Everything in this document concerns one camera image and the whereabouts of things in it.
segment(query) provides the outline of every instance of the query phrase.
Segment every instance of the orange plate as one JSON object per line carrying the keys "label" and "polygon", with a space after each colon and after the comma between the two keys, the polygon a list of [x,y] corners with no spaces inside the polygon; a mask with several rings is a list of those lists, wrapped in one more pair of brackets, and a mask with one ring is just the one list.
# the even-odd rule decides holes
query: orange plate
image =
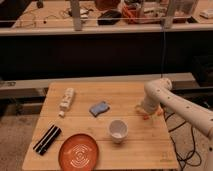
{"label": "orange plate", "polygon": [[63,171],[90,171],[98,159],[98,146],[86,134],[69,137],[59,151],[59,164]]}

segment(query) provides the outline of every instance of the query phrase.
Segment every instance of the wooden tabletop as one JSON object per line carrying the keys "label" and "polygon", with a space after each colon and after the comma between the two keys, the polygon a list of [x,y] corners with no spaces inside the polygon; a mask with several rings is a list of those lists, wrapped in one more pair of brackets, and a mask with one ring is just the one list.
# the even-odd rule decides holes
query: wooden tabletop
{"label": "wooden tabletop", "polygon": [[[66,116],[60,118],[59,103],[69,87],[75,89],[75,98]],[[23,170],[60,170],[60,147],[68,137],[77,133],[92,136],[98,144],[99,159],[95,170],[177,169],[163,115],[144,120],[134,109],[143,96],[142,82],[52,83]],[[89,108],[101,101],[106,101],[110,110],[95,118]],[[115,119],[121,119],[128,125],[128,136],[121,145],[114,144],[108,134],[108,126]],[[44,156],[40,156],[33,151],[33,146],[52,124],[60,127],[62,133]]]}
{"label": "wooden tabletop", "polygon": [[199,0],[193,18],[200,24],[213,24],[213,19],[206,19],[200,16],[200,12],[205,9],[213,9],[213,1]]}
{"label": "wooden tabletop", "polygon": [[[67,9],[70,9],[70,1],[44,1],[43,3],[44,8],[37,8],[36,1],[32,1],[13,28],[73,27],[72,17],[66,14]],[[97,18],[105,11],[99,11],[94,1],[80,1],[80,7],[93,10],[83,26],[98,26]],[[120,20],[116,25],[126,25],[126,23]]]}

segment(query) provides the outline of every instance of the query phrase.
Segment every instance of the black cable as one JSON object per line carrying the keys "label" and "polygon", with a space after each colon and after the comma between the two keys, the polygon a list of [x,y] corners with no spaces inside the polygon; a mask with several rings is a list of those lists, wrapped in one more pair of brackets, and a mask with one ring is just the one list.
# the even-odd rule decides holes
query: black cable
{"label": "black cable", "polygon": [[[173,116],[173,115],[174,115],[174,113],[170,114],[169,116],[167,116],[167,117],[165,118],[165,120],[167,121],[167,120],[168,120],[171,116]],[[184,124],[186,124],[186,121],[184,121],[183,123],[181,123],[181,124],[178,125],[177,127],[172,128],[169,132],[172,132],[172,131],[177,130],[178,128],[180,128],[180,127],[183,126]],[[175,154],[176,154],[176,156],[177,156],[177,160],[178,160],[178,163],[179,163],[179,165],[180,165],[181,171],[183,171],[187,165],[189,165],[189,166],[191,166],[191,167],[198,167],[198,166],[200,166],[200,165],[202,164],[202,158],[201,158],[200,154],[196,151],[196,143],[195,143],[195,137],[194,137],[193,126],[191,126],[191,136],[192,136],[192,142],[193,142],[193,149],[190,150],[190,151],[187,153],[187,155],[186,155],[185,158],[183,158],[183,157],[178,153],[177,147],[176,147],[176,143],[175,143],[174,139],[171,137],[171,140],[172,140],[173,146],[174,146],[174,150],[175,150]],[[190,160],[191,158],[193,158],[194,155],[197,155],[197,156],[198,156],[198,159],[199,159],[199,162],[196,163],[196,164],[192,164],[192,163],[189,162],[189,160]]]}
{"label": "black cable", "polygon": [[170,130],[169,130],[169,132],[173,132],[173,131],[175,131],[176,129],[180,128],[181,126],[185,125],[186,123],[187,123],[187,122],[186,122],[186,121],[184,121],[184,122],[183,122],[183,123],[181,123],[180,125],[178,125],[178,126],[176,126],[176,127],[172,128],[172,129],[170,129]]}
{"label": "black cable", "polygon": [[163,28],[163,51],[162,51],[162,60],[161,60],[161,78],[163,78],[163,73],[164,73],[164,64],[165,64],[165,58],[166,58],[166,49],[167,49],[167,44],[166,44],[166,32],[164,26]]}
{"label": "black cable", "polygon": [[167,120],[172,117],[175,113],[171,113],[169,116],[165,117],[165,121],[167,122]]}

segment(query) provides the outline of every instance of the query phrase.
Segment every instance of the white cup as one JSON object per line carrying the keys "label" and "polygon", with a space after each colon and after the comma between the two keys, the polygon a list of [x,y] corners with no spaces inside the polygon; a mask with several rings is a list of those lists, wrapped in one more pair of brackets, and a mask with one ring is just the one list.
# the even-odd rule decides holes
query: white cup
{"label": "white cup", "polygon": [[109,125],[109,134],[114,143],[121,143],[127,136],[127,125],[121,120],[114,120]]}

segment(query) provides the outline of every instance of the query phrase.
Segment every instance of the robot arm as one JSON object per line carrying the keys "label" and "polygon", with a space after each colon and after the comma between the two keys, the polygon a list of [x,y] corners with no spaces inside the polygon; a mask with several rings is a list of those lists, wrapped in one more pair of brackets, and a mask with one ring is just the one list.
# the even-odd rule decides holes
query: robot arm
{"label": "robot arm", "polygon": [[192,124],[211,141],[205,171],[213,170],[213,112],[170,92],[172,83],[163,78],[147,82],[144,85],[146,96],[142,101],[143,109],[154,113],[160,103],[169,107],[187,122]]}

